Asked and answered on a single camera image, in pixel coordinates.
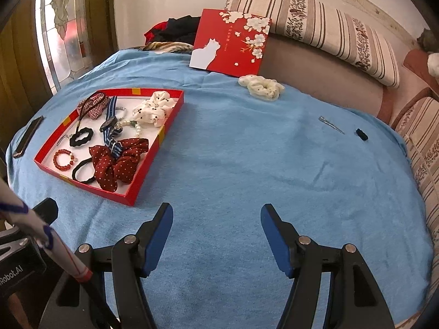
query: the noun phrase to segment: blue striped strap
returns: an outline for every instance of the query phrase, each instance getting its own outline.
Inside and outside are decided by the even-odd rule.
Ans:
[[[110,98],[107,105],[107,120],[116,115],[116,101],[117,96]],[[113,130],[111,127],[104,130],[104,144],[110,149],[111,156],[118,159],[123,152],[122,145],[114,140],[114,136],[119,134],[122,130]]]

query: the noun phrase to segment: window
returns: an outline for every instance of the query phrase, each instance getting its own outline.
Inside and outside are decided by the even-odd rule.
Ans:
[[[85,0],[36,0],[38,46],[53,94],[92,67]]]

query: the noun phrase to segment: pearl bracelet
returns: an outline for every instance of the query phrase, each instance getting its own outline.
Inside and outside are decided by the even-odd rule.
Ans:
[[[136,135],[134,138],[139,138],[140,137],[140,133],[142,132],[142,127],[141,125],[137,122],[137,121],[130,121],[130,120],[121,120],[118,121],[118,123],[116,124],[116,126],[114,127],[115,129],[119,129],[122,128],[124,126],[133,126],[136,128]]]

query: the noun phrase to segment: red bead bracelet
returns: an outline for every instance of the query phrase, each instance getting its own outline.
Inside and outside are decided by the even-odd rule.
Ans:
[[[66,155],[69,155],[70,156],[70,163],[68,164],[68,165],[66,165],[66,166],[60,166],[59,164],[58,164],[58,156],[60,155],[60,154],[66,154]],[[68,171],[73,165],[74,165],[74,163],[75,163],[75,156],[73,155],[73,153],[72,152],[70,152],[69,150],[67,150],[67,149],[59,149],[58,151],[56,151],[55,152],[55,155],[54,155],[54,165],[55,165],[55,167],[57,168],[57,169],[59,169],[60,171]]]

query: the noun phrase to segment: dark clothing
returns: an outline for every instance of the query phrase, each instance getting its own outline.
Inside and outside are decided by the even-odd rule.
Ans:
[[[170,18],[164,30],[154,32],[150,42],[183,42],[194,45],[200,17]]]

